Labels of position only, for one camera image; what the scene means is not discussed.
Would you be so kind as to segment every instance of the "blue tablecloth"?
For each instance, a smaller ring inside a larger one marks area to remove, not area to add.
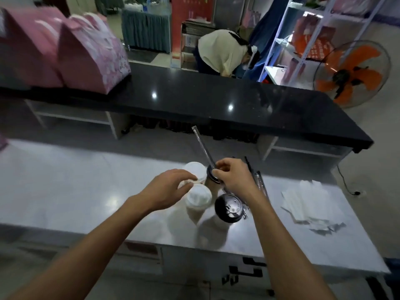
[[[123,9],[122,31],[125,44],[171,52],[171,14],[150,14]]]

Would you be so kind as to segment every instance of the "right hand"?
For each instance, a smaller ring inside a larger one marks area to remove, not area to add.
[[[218,169],[212,170],[213,175],[238,197],[248,200],[254,191],[259,192],[246,163],[241,159],[224,158],[215,165]]]

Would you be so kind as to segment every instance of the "hair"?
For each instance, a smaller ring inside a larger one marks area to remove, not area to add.
[[[238,34],[234,33],[234,32],[229,32],[230,35],[236,40],[236,42],[238,42],[238,44],[240,46],[245,46],[247,45],[247,53],[252,56],[253,55],[253,51],[251,50],[251,45],[249,42],[247,42],[245,39],[241,38]],[[250,65],[249,65],[249,69],[253,69],[254,65],[258,62],[258,59],[260,58],[260,52],[257,51],[253,57],[253,60],[251,61]]]

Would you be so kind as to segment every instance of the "hand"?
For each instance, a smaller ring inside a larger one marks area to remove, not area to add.
[[[259,191],[253,177],[241,159],[225,158],[215,163],[213,175],[222,180],[229,191],[238,197],[249,200],[253,191]]]
[[[163,210],[178,202],[193,186],[187,183],[177,188],[184,180],[197,180],[197,177],[186,170],[168,170],[156,176],[133,199],[136,203],[142,203],[149,212]]]

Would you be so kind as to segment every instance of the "stack of napkins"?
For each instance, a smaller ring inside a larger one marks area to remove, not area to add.
[[[309,224],[311,230],[335,231],[344,223],[344,214],[321,182],[300,181],[282,192],[282,208],[290,212],[296,222]]]

